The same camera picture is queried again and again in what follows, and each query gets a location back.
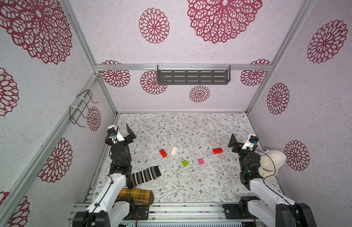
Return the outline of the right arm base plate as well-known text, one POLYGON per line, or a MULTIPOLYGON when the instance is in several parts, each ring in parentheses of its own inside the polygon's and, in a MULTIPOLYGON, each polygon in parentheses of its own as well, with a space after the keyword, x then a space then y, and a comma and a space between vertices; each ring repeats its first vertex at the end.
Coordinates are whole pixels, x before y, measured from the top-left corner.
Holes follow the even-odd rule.
POLYGON ((249 219, 251 218, 247 206, 243 203, 223 204, 226 219, 249 219))

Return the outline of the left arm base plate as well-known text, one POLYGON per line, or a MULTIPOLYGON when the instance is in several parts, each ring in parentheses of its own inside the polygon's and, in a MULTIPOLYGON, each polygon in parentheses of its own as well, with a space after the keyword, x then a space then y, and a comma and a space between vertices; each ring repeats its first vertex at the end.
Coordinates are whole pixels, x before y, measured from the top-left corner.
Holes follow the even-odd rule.
POLYGON ((131 205, 129 214, 124 220, 148 220, 149 218, 149 205, 131 205))

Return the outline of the red lego brick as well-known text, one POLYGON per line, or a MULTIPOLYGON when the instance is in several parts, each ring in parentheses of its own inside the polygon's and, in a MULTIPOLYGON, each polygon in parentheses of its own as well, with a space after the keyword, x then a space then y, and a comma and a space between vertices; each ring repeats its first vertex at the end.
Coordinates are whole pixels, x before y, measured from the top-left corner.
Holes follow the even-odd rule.
POLYGON ((214 155, 223 153, 222 148, 214 148, 212 151, 214 155))
POLYGON ((165 158, 167 156, 167 153, 164 149, 161 149, 159 152, 163 158, 165 158))

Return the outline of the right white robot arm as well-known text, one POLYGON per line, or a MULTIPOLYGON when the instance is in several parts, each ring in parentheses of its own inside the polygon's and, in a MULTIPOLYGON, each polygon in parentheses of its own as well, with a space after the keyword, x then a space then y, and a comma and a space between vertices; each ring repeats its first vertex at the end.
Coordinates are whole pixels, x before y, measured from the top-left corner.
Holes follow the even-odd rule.
POLYGON ((268 184, 286 162, 277 150, 259 151, 258 137, 250 135, 244 143, 232 134, 228 147, 238 154, 240 181, 253 196, 243 196, 237 204, 224 204, 226 219, 259 219, 267 227, 315 227, 311 208, 280 193, 268 184))

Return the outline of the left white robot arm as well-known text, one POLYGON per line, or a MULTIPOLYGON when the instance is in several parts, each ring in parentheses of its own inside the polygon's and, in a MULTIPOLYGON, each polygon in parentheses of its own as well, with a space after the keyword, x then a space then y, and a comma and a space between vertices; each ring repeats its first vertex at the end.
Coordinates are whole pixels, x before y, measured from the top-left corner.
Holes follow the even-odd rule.
POLYGON ((149 205, 136 205, 132 197, 118 197, 121 190, 131 181, 132 157, 129 144, 136 135, 126 125, 127 136, 122 136, 119 127, 111 125, 107 128, 105 143, 110 146, 112 160, 108 181, 85 211, 76 212, 73 227, 123 227, 124 221, 147 220, 149 205))

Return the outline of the cream lego brick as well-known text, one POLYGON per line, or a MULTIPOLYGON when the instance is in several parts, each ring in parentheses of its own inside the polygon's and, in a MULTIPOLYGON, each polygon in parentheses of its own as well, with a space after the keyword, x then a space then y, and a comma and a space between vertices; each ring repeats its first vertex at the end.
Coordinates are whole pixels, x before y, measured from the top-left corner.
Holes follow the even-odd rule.
POLYGON ((170 155, 171 156, 175 156, 177 154, 177 151, 178 151, 178 147, 177 146, 173 146, 172 150, 170 152, 170 155))

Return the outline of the green lego brick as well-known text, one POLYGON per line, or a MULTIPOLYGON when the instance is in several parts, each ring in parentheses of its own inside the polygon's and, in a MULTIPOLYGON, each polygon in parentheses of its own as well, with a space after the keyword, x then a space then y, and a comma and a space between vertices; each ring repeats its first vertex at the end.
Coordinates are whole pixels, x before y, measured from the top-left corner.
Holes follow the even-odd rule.
POLYGON ((183 165, 184 167, 186 167, 186 166, 188 166, 188 165, 189 165, 189 163, 188 163, 188 161, 187 161, 187 160, 184 160, 184 161, 182 161, 182 165, 183 165))

